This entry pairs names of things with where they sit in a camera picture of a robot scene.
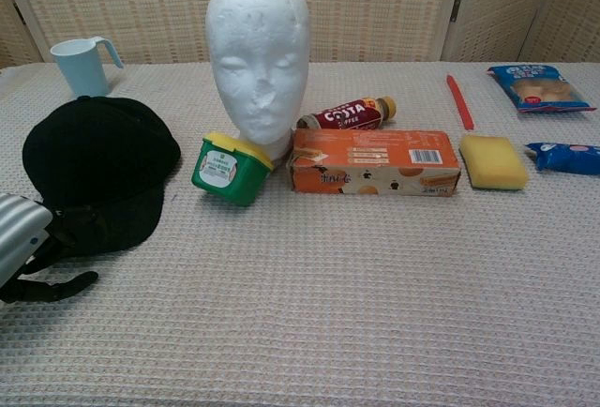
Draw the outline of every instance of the light blue plastic cup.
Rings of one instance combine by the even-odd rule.
[[[70,39],[55,44],[50,49],[54,61],[76,97],[105,96],[111,91],[100,62],[97,49],[99,43],[106,46],[113,62],[122,68],[123,63],[113,44],[103,37]]]

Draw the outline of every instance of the silver striped object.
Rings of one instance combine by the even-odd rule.
[[[0,193],[0,287],[48,238],[44,228],[53,214],[38,203]]]

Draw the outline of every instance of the orange cardboard box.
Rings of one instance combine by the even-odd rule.
[[[298,129],[288,161],[305,193],[452,196],[460,167],[444,132]]]

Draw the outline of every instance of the yellow lid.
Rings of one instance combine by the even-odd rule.
[[[243,142],[242,140],[238,140],[219,132],[210,132],[204,137],[204,139],[211,142],[215,146],[225,149],[226,151],[238,151],[242,154],[254,157],[271,171],[273,171],[275,168],[269,156],[267,156],[256,144]]]
[[[389,96],[384,96],[382,99],[387,104],[387,109],[389,111],[387,119],[392,119],[394,116],[396,116],[396,102]]]

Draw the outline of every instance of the cup handle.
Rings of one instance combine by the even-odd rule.
[[[109,52],[109,54],[111,55],[111,58],[113,60],[113,62],[119,67],[122,68],[123,67],[123,62],[121,61],[121,59],[119,58],[119,54],[116,53],[116,49],[113,46],[113,42],[110,41],[109,39],[103,38],[103,37],[93,37],[90,38],[92,41],[94,41],[96,43],[96,45],[98,45],[99,43],[104,44],[104,46],[106,46],[107,51]]]

